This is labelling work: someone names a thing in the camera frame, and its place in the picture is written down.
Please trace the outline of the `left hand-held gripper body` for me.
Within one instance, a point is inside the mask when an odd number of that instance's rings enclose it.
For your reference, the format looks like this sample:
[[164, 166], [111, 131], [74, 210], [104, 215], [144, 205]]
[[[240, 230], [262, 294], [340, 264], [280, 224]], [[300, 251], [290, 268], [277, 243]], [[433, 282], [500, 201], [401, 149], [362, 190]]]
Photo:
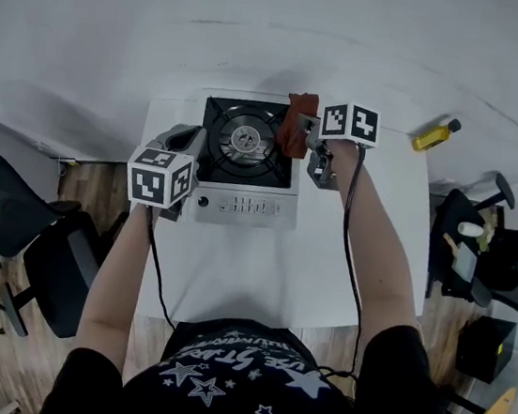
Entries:
[[198, 157], [202, 147], [173, 150], [158, 140], [138, 146], [127, 166], [128, 198], [133, 204], [158, 207], [165, 219], [185, 221], [199, 185]]

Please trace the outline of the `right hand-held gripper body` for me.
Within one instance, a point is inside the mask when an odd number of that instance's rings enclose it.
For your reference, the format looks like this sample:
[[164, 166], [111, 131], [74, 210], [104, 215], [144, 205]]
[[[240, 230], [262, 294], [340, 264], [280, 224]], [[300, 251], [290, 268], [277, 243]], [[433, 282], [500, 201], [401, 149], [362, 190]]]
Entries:
[[376, 148], [381, 116], [374, 110], [349, 102], [325, 106], [319, 118], [320, 143], [306, 146], [310, 151], [307, 173], [318, 189], [336, 190], [328, 141], [343, 140], [363, 149]]

